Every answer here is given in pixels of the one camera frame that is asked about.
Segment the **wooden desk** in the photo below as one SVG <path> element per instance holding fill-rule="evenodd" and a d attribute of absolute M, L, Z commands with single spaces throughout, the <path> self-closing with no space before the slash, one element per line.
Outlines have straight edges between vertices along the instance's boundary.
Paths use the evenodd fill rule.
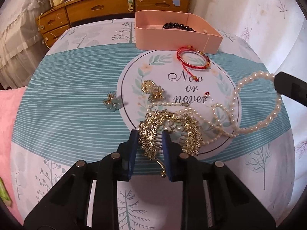
<path fill-rule="evenodd" d="M 188 12 L 191 0 L 72 0 L 36 19 L 48 48 L 69 28 L 98 20 L 131 18 L 140 10 Z"/>

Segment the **tree print tablecloth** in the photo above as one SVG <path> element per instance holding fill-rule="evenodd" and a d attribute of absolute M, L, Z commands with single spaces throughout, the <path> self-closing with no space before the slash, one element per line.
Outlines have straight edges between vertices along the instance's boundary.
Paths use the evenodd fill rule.
<path fill-rule="evenodd" d="M 101 21 L 70 28 L 55 42 L 26 88 L 12 134 L 11 174 L 18 210 L 26 218 L 43 196 L 78 160 L 101 160 L 129 138 L 145 117 L 145 80 L 162 86 L 170 102 L 190 102 L 201 118 L 207 142 L 198 158 L 228 160 L 268 144 L 290 129 L 284 106 L 268 127 L 234 139 L 214 140 L 220 122 L 232 132 L 226 113 L 211 113 L 211 103 L 229 107 L 237 83 L 264 64 L 221 51 L 211 56 L 208 71 L 194 82 L 182 69 L 175 51 L 145 52 L 135 46 L 133 19 Z M 116 92 L 122 108 L 103 104 Z"/>

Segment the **white floral curtain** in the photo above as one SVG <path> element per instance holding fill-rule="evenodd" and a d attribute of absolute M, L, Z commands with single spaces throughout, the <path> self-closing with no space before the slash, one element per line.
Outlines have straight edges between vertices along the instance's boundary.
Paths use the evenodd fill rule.
<path fill-rule="evenodd" d="M 221 51 L 262 62 L 270 73 L 306 80 L 306 18 L 295 0 L 191 0 L 190 11 L 221 32 Z M 226 162 L 277 223 L 306 186 L 306 107 L 283 101 L 290 129 Z"/>

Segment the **green tissue packet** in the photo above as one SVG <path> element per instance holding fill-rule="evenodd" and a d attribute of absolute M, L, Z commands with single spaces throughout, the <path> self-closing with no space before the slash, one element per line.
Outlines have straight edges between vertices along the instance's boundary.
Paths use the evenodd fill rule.
<path fill-rule="evenodd" d="M 5 188 L 2 178 L 0 178 L 0 197 L 7 207 L 12 206 L 12 199 L 10 198 L 7 189 Z"/>

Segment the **pink paper tray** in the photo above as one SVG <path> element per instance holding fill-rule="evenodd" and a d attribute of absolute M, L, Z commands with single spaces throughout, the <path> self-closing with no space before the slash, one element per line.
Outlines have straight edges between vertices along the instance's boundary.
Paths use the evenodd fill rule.
<path fill-rule="evenodd" d="M 164 29 L 166 23 L 184 24 L 193 31 Z M 223 36 L 202 17 L 183 12 L 141 10 L 135 13 L 135 41 L 140 50 L 178 50 L 192 46 L 215 54 Z"/>

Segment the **white mug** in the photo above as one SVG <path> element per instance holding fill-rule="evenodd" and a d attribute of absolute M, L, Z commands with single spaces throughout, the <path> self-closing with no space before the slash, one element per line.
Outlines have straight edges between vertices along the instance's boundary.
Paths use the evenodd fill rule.
<path fill-rule="evenodd" d="M 63 4 L 64 2 L 65 2 L 65 0 L 53 0 L 53 5 L 58 6 L 60 4 Z"/>

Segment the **gold flower earrings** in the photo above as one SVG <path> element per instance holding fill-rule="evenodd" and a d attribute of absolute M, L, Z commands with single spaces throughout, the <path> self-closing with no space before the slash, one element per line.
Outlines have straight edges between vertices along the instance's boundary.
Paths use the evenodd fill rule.
<path fill-rule="evenodd" d="M 163 102 L 165 100 L 164 97 L 164 89 L 161 86 L 157 86 L 151 80 L 145 80 L 142 82 L 141 90 L 143 93 L 148 94 L 149 102 Z"/>

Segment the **blue flower brooch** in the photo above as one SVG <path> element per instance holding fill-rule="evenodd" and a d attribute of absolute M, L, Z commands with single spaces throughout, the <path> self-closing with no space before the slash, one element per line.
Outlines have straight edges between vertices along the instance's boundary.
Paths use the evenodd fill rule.
<path fill-rule="evenodd" d="M 115 112 L 122 108 L 122 100 L 120 97 L 117 97 L 116 92 L 107 94 L 106 99 L 103 100 L 103 104 L 111 112 Z"/>

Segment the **pink quilt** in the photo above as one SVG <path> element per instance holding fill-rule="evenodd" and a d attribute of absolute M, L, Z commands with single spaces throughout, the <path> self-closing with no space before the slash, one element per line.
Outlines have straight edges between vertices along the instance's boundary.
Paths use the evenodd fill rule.
<path fill-rule="evenodd" d="M 25 90 L 26 87 L 1 90 L 1 178 L 12 201 L 11 206 L 8 207 L 8 209 L 19 223 L 23 223 L 23 220 L 17 208 L 12 187 L 10 150 L 14 122 Z"/>

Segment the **white lace cover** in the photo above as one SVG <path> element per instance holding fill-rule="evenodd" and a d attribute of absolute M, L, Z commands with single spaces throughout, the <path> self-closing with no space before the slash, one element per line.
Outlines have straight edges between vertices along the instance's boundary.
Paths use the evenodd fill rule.
<path fill-rule="evenodd" d="M 48 0 L 5 0 L 1 6 L 1 85 L 28 85 L 47 53 L 36 18 L 48 10 Z"/>

